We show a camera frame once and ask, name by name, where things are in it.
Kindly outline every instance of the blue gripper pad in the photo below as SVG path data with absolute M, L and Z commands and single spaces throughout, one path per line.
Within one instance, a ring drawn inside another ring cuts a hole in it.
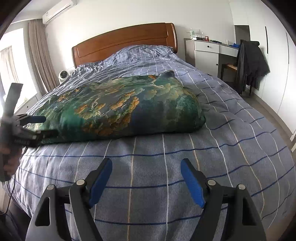
M 99 202 L 103 190 L 112 172 L 112 161 L 109 159 L 90 190 L 89 206 L 92 208 Z
M 185 162 L 185 159 L 181 161 L 181 173 L 191 193 L 191 197 L 193 198 L 193 200 L 197 205 L 203 208 L 205 206 L 205 199 L 203 196 L 202 187 L 198 183 L 192 171 L 189 169 L 187 163 Z

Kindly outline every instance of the bed frame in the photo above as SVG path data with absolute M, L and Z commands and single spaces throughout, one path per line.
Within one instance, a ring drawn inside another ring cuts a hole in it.
M 72 48 L 75 67 L 104 60 L 120 49 L 131 45 L 164 45 L 178 51 L 173 23 L 148 23 L 116 29 L 88 39 Z

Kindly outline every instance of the bed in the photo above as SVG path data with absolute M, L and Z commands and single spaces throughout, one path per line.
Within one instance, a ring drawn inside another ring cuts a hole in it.
M 47 95 L 82 84 L 173 70 L 182 85 L 194 91 L 207 121 L 193 133 L 29 148 L 16 172 L 13 193 L 29 216 L 47 185 L 62 187 L 85 178 L 104 157 L 113 161 L 113 172 L 91 209 L 104 240 L 190 239 L 202 210 L 193 203 L 180 173 L 183 158 L 221 185 L 245 184 L 267 233 L 291 214 L 296 172 L 290 150 L 274 126 L 232 88 L 176 55 L 172 23 L 114 30 L 78 44 L 72 53 L 75 71 Z M 44 98 L 28 113 L 43 103 Z M 12 186 L 13 179 L 6 184 L 8 193 Z M 69 205 L 66 210 L 71 237 L 79 240 Z M 220 239 L 225 215 L 223 207 L 214 240 Z

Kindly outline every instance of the hand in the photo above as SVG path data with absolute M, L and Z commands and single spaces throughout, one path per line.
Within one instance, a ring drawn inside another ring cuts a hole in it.
M 0 153 L 4 155 L 10 154 L 10 149 L 0 144 Z M 9 155 L 8 163 L 4 165 L 4 170 L 7 171 L 9 176 L 15 174 L 18 166 L 20 165 L 20 157 L 22 155 L 22 148 L 19 148 L 16 153 Z

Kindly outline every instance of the black jacket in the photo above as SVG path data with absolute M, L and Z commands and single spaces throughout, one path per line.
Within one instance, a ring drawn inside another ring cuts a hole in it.
M 270 72 L 257 41 L 241 40 L 234 65 L 237 66 L 234 88 L 239 94 L 245 91 L 246 85 L 258 88 L 258 78 Z

